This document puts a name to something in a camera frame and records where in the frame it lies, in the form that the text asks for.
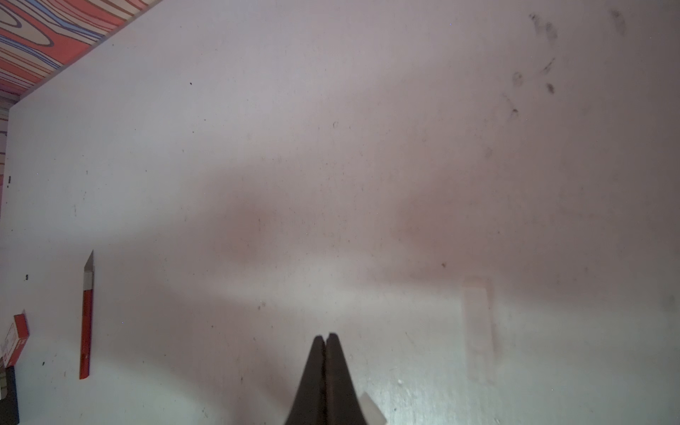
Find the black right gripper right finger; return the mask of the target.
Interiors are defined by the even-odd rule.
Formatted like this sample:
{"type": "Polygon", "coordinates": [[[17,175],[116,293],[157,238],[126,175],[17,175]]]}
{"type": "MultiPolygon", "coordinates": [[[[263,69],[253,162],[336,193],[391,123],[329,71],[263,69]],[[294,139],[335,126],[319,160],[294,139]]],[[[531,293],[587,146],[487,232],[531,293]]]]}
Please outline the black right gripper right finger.
{"type": "Polygon", "coordinates": [[[326,420],[332,425],[367,425],[352,383],[339,336],[330,333],[325,346],[326,420]]]}

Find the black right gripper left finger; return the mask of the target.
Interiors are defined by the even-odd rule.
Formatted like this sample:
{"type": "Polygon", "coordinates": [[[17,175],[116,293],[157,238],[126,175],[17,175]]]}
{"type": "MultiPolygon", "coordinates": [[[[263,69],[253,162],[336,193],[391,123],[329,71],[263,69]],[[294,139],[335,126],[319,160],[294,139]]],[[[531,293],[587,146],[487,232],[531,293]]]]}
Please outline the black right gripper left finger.
{"type": "Polygon", "coordinates": [[[313,340],[299,387],[285,425],[326,423],[325,341],[313,340]]]}

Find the clear protective cap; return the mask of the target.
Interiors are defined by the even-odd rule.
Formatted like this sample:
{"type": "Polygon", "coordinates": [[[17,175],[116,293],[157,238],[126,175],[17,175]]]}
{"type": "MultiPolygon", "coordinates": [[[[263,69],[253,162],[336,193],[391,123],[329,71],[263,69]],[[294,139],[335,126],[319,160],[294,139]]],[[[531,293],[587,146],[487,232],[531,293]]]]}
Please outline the clear protective cap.
{"type": "Polygon", "coordinates": [[[388,421],[377,404],[368,393],[363,392],[359,397],[359,407],[367,425],[387,425],[388,421]]]}
{"type": "Polygon", "coordinates": [[[491,281],[469,276],[461,287],[466,366],[469,379],[481,384],[495,381],[491,281]]]}

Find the red carving knife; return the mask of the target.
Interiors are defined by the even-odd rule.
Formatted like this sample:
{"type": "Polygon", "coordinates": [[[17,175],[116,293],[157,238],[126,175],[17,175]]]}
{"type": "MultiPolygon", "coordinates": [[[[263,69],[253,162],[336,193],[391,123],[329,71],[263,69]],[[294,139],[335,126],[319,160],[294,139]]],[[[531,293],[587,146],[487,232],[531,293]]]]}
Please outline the red carving knife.
{"type": "Polygon", "coordinates": [[[90,355],[92,345],[92,323],[94,306],[94,252],[90,253],[83,269],[83,314],[81,315],[81,354],[79,379],[90,376],[90,355]]]}

